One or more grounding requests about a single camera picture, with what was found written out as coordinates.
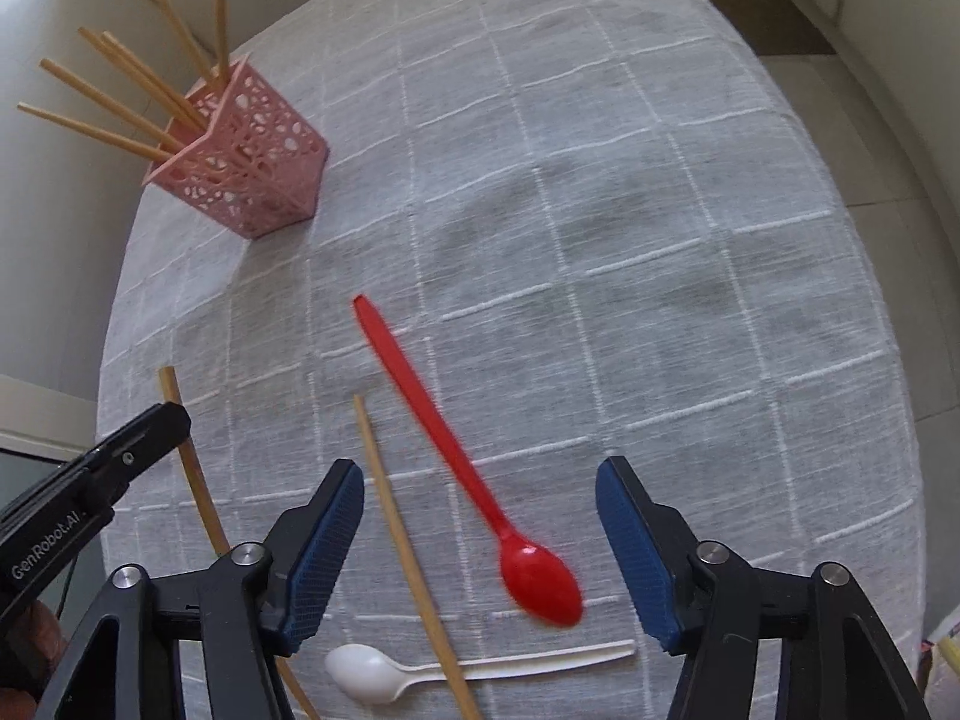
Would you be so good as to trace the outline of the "person's hand on gripper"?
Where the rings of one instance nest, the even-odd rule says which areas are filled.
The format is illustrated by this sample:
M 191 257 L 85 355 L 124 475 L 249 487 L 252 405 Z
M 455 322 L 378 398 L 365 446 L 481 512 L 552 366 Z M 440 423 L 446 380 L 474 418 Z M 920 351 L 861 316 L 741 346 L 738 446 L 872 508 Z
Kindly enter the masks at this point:
M 32 718 L 67 648 L 59 619 L 34 601 L 2 635 L 2 717 Z

